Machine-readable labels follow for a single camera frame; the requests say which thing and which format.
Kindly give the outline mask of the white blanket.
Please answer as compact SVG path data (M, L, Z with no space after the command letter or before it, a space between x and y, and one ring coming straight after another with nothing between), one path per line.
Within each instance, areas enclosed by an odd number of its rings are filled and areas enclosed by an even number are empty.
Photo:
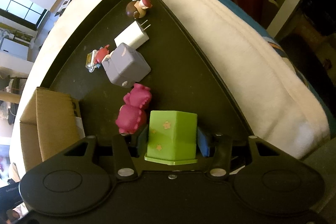
M17 117L66 41L100 1L74 0L57 21L30 71ZM227 84L254 134L298 159L330 140L329 109L242 9L230 0L163 1Z

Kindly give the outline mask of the pink dinosaur toy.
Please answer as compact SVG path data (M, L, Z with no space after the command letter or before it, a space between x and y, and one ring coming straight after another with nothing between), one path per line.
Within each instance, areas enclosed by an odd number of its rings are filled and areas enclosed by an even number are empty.
M121 135L133 135L146 123L146 112L152 94L150 88L142 84L134 84L132 90L124 97L116 125Z

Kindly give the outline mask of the brown cardboard box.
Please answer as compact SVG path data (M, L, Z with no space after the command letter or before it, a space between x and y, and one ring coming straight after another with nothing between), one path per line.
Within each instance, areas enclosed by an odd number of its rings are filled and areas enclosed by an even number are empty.
M31 170L85 137L78 100L36 88L20 118L25 170Z

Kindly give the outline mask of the red small figurine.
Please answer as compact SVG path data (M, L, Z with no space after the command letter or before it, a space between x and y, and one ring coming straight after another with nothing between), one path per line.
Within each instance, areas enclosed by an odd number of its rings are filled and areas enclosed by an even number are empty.
M111 51L109 50L109 44L101 47L99 50L93 50L88 53L85 67L88 69L90 73L92 73L95 69L101 67L101 64L104 60L110 58Z

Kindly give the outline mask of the white charger plug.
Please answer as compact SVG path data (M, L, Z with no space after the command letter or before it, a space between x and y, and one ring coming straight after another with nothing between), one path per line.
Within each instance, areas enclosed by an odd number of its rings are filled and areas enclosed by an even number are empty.
M142 46L145 42L149 40L149 36L146 33L146 30L151 26L145 20L143 23L139 23L134 20L126 29L124 29L118 36L114 38L114 42L116 47L118 47L121 43L126 44L127 46L132 47L133 49L137 49Z

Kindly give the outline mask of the brown bear figurine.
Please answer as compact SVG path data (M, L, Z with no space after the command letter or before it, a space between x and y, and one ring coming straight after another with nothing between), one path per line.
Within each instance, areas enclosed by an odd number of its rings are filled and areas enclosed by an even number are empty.
M151 0L131 0L126 5L126 15L134 19L143 18L147 9L151 9L152 6Z

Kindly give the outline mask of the grey cube toy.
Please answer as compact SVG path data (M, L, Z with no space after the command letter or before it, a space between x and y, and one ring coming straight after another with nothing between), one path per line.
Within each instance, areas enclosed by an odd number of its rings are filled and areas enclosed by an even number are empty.
M151 71L142 54L125 43L104 57L102 66L109 81L123 88L131 88Z

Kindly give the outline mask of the green hexagonal container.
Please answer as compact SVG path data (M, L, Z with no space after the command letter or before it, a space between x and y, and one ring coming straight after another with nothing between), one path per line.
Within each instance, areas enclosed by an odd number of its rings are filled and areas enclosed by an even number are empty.
M151 111L144 159L171 166L197 163L197 120L194 113Z

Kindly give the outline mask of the black tray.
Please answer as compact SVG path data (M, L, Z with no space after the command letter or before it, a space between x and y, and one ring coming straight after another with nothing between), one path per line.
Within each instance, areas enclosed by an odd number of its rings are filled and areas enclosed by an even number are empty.
M112 84L102 68L88 72L85 61L92 50L115 48L114 38L131 24L125 13L129 1L102 0L66 41L41 83L80 102L84 132L101 145L110 145L118 132L115 121L127 89ZM195 113L204 132L245 141L252 130L219 71L167 5L151 1L149 39L138 49L151 68L142 80L153 96L150 110Z

